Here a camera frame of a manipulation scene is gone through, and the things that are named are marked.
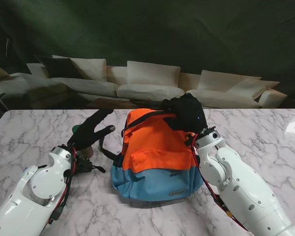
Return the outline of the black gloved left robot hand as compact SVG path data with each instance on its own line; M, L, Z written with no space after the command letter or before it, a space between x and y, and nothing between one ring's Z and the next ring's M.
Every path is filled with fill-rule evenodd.
M99 131L94 131L96 126L113 111L111 109L100 109L96 111L77 128L76 132L68 140L67 146L80 151L92 146L96 141L113 132L115 130L114 125L108 125Z

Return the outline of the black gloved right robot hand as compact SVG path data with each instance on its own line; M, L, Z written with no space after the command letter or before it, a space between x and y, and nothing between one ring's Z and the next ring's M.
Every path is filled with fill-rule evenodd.
M176 115L163 118L173 130L200 133L208 128L202 104L190 93L179 98L164 99L160 109Z

